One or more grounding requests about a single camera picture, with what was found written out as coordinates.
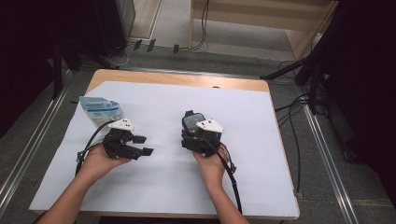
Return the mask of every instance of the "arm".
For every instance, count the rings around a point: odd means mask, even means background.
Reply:
[[[103,145],[91,149],[77,176],[37,223],[74,223],[88,189],[111,169],[128,161],[110,159]]]
[[[227,160],[224,147],[219,149],[219,153],[223,159]],[[220,158],[217,155],[204,157],[196,152],[193,152],[193,155],[199,164],[201,178],[216,208],[220,222],[222,224],[248,223],[242,214],[239,213],[222,186],[224,167]]]

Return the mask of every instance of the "metal strip on floor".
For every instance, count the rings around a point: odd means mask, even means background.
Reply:
[[[337,201],[340,205],[344,219],[347,224],[358,224],[358,217],[355,214],[355,210],[353,208],[352,202],[349,199],[347,190],[340,175],[338,174],[334,161],[332,160],[332,154],[320,129],[317,117],[311,113],[308,105],[304,106],[304,112],[308,119],[308,123],[311,127],[315,140],[318,144],[320,156],[323,159],[324,166],[330,178],[330,182],[332,183],[332,188],[334,190],[335,197],[337,198]]]
[[[49,128],[53,118],[55,117],[59,107],[61,106],[73,78],[74,75],[71,73],[70,70],[67,70],[66,74],[64,75],[64,88],[62,89],[58,97],[52,100],[49,104],[49,107],[47,108],[43,118],[38,123],[29,142],[26,144],[26,147],[22,151],[18,161],[15,163],[13,169],[11,170],[2,188],[0,189],[0,218],[6,211],[6,208],[13,194],[15,193],[18,185],[21,182],[21,179],[23,178],[24,173],[26,172],[30,162],[32,161],[33,156],[35,155],[38,147],[40,146],[40,143],[45,133],[47,132],[47,129]]]

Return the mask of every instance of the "plastic packet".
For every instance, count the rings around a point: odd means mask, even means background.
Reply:
[[[124,118],[123,111],[117,102],[108,101],[102,97],[85,96],[80,96],[79,102],[96,128],[99,128],[105,122]]]

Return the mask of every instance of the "wooden table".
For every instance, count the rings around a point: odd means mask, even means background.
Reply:
[[[191,0],[190,48],[193,20],[202,18],[205,3]],[[284,29],[299,60],[316,35],[327,28],[336,5],[329,0],[210,0],[207,19]]]
[[[119,217],[216,217],[196,161],[180,144],[181,118],[186,110],[194,109],[194,112],[214,116],[207,119],[223,122],[227,133],[221,140],[232,150],[238,167],[234,176],[244,215],[260,219],[299,216],[266,82],[209,74],[98,70],[86,95],[120,103],[125,117],[132,118],[134,134],[148,138],[143,146],[135,146],[154,147],[154,151],[150,157],[124,164],[96,182],[84,199],[82,213]],[[31,210],[46,211],[56,201],[73,179],[77,152],[93,132],[91,121],[78,105]],[[227,175],[223,185],[234,201]]]

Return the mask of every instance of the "forearm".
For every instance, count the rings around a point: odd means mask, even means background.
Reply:
[[[239,213],[222,186],[206,185],[205,187],[222,224],[248,223],[242,214]]]
[[[74,223],[82,201],[92,184],[91,181],[77,176],[37,223]]]

